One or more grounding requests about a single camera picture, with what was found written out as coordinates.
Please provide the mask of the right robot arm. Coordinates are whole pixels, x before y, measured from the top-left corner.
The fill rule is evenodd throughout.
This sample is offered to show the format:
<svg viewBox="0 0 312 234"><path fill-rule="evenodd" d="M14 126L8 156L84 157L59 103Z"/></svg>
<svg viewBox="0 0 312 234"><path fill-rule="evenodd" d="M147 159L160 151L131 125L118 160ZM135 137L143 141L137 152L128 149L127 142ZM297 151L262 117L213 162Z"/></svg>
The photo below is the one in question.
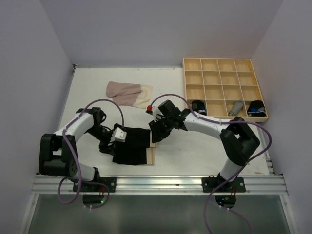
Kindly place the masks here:
<svg viewBox="0 0 312 234"><path fill-rule="evenodd" d="M199 132L222 142L227 161L217 175L217 185L222 191L234 186L235 173L246 165L247 161L260 145L258 137L243 119L235 117L230 124L221 124L216 118L200 115L185 108L180 110L170 100L158 107L149 105L146 113L153 116L149 123L152 142L157 143L168 137L172 129Z"/></svg>

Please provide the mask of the black underwear tan waistband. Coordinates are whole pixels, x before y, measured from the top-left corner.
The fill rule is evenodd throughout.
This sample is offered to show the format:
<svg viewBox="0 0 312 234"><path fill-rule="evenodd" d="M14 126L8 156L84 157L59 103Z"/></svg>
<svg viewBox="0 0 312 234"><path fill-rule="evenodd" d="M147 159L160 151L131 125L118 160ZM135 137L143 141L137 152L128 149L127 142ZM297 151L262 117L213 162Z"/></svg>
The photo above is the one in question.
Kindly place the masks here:
<svg viewBox="0 0 312 234"><path fill-rule="evenodd" d="M115 143L112 162L132 166L154 165L156 150L151 142L151 130L122 127L116 123L114 129L117 127L126 132L126 139Z"/></svg>

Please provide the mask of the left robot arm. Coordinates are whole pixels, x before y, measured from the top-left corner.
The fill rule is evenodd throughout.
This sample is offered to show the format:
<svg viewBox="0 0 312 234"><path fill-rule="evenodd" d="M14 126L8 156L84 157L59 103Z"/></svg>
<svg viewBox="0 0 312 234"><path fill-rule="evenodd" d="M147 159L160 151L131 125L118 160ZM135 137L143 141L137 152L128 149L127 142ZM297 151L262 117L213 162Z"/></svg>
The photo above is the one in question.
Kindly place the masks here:
<svg viewBox="0 0 312 234"><path fill-rule="evenodd" d="M76 111L75 117L53 134L44 134L40 140L39 173L46 176L62 176L81 179L88 190L94 192L101 187L99 171L78 161L77 142L88 133L105 146L111 141L112 132L102 126L106 114L93 107Z"/></svg>

